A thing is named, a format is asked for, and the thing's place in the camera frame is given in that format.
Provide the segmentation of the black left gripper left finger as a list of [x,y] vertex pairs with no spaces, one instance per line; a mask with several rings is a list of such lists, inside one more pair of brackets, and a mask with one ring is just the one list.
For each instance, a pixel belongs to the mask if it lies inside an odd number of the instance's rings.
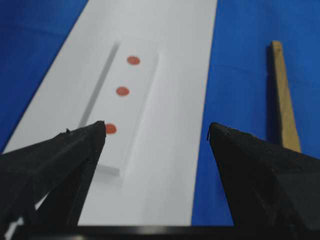
[[106,141],[97,121],[0,157],[0,234],[31,226],[76,226]]

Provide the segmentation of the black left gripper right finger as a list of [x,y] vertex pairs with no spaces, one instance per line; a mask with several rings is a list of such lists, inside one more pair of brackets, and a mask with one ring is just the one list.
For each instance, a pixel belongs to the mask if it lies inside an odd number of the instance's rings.
[[207,139],[234,227],[267,240],[320,237],[320,161],[217,122]]

